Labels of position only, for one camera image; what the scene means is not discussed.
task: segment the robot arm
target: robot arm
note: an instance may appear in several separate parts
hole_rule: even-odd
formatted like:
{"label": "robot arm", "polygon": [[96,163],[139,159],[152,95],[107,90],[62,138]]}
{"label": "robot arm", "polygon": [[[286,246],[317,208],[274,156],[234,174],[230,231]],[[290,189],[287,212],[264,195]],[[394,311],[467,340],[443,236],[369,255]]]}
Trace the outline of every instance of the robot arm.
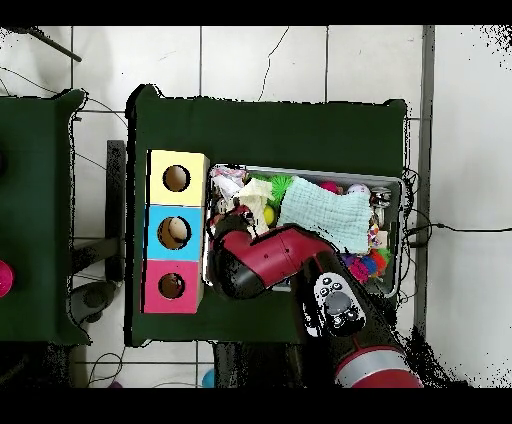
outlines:
{"label": "robot arm", "polygon": [[302,329],[324,353],[332,383],[422,387],[383,315],[329,243],[294,225],[253,240],[236,213],[219,224],[208,254],[214,287],[248,299],[291,278]]}

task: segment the metal frame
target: metal frame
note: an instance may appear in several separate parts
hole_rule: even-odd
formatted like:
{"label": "metal frame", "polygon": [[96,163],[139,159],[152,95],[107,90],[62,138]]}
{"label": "metal frame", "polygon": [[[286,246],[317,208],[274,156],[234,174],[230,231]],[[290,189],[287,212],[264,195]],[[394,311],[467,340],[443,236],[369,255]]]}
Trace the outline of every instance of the metal frame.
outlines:
{"label": "metal frame", "polygon": [[[421,109],[418,173],[420,184],[418,189],[418,210],[425,214],[418,214],[417,225],[422,227],[428,224],[430,214],[430,161],[432,148],[432,116],[434,100],[434,49],[435,26],[423,26],[423,60],[421,75]],[[428,231],[421,231],[416,236],[416,295],[414,296],[414,327],[415,333],[426,339],[427,336],[427,270],[428,270]]]}

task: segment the circular hole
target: circular hole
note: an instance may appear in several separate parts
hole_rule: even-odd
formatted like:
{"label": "circular hole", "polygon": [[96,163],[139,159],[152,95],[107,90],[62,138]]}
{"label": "circular hole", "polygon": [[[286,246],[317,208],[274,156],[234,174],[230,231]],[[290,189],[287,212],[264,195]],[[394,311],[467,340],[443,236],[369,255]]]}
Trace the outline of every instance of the circular hole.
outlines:
{"label": "circular hole", "polygon": [[163,175],[164,186],[167,190],[180,192],[190,184],[190,172],[181,165],[172,165]]}
{"label": "circular hole", "polygon": [[158,240],[167,249],[185,247],[191,236],[190,225],[181,217],[165,218],[158,226]]}
{"label": "circular hole", "polygon": [[177,299],[185,290],[185,282],[179,274],[165,274],[158,282],[158,290],[167,299]]}

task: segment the pink ball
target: pink ball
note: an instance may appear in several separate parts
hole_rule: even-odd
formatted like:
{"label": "pink ball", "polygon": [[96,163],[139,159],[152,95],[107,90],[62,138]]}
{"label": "pink ball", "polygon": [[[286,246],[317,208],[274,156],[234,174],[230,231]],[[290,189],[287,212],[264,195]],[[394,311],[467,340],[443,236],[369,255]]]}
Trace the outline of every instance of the pink ball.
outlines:
{"label": "pink ball", "polygon": [[336,186],[336,183],[333,183],[332,181],[326,181],[325,183],[320,184],[320,187],[324,190],[338,194],[338,187]]}

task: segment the towel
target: towel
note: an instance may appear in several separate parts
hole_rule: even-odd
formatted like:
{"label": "towel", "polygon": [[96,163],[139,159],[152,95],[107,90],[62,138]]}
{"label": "towel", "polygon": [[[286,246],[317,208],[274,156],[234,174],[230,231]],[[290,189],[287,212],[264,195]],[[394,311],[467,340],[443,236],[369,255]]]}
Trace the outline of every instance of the towel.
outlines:
{"label": "towel", "polygon": [[370,195],[340,196],[294,177],[281,203],[277,225],[297,224],[318,233],[340,252],[368,252],[368,227],[372,210]]}
{"label": "towel", "polygon": [[252,212],[254,228],[248,228],[251,236],[254,238],[256,235],[266,233],[268,231],[268,225],[265,222],[263,211],[265,210],[267,199],[274,200],[274,196],[272,196],[272,183],[253,178],[228,201],[228,210],[234,209],[235,197],[238,198],[241,205],[247,206]]}

